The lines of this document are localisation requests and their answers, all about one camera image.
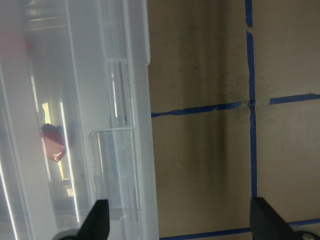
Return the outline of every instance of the clear plastic container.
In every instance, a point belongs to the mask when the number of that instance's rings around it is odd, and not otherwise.
[[[127,1],[6,1],[14,23],[3,16],[1,30],[12,25],[21,37],[22,67],[12,73],[17,61],[0,52],[0,238],[52,239],[78,229],[95,200],[109,199],[109,239],[147,240],[144,202],[155,206],[155,185],[148,190],[142,182],[154,183],[154,172],[149,180],[140,176],[143,143],[137,142],[140,130],[134,123],[137,92],[128,59]],[[29,91],[21,84],[10,87],[15,74]],[[12,94],[25,95],[25,106]],[[18,126],[19,107],[28,129]],[[150,123],[146,127],[151,133]],[[34,152],[28,144],[22,147],[20,138],[31,131],[36,131],[30,136]],[[145,199],[148,191],[153,197]]]

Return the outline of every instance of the blue tape strip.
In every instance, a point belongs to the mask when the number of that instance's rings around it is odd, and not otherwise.
[[[320,224],[320,218],[310,219],[310,220],[302,220],[302,221],[292,221],[289,222],[290,225],[310,225],[310,224]]]
[[[320,95],[309,93],[309,94],[294,95],[294,96],[275,97],[275,98],[270,98],[269,105],[300,102],[300,101],[313,100],[313,99],[320,99]]]
[[[209,237],[217,237],[217,236],[225,236],[225,235],[233,235],[233,234],[244,234],[249,232],[250,232],[250,228],[246,227],[246,228],[203,232],[203,233],[195,233],[195,234],[180,235],[180,236],[167,236],[167,237],[161,237],[160,240],[201,239],[201,238],[209,238]]]
[[[246,31],[246,47],[249,67],[249,108],[250,108],[250,151],[251,151],[251,195],[258,196],[257,174],[257,127],[256,127],[256,93],[255,93],[255,54],[254,38]]]
[[[245,0],[245,20],[246,24],[252,28],[254,25],[252,14],[252,0]]]
[[[161,115],[187,115],[187,114],[199,114],[199,113],[206,113],[212,111],[221,111],[221,110],[230,110],[236,109],[242,105],[242,102],[233,102],[233,103],[225,103],[225,104],[218,104],[218,105],[210,105],[210,106],[198,106],[198,107],[190,107],[185,109],[176,109],[167,112],[152,112],[151,117],[155,118]]]

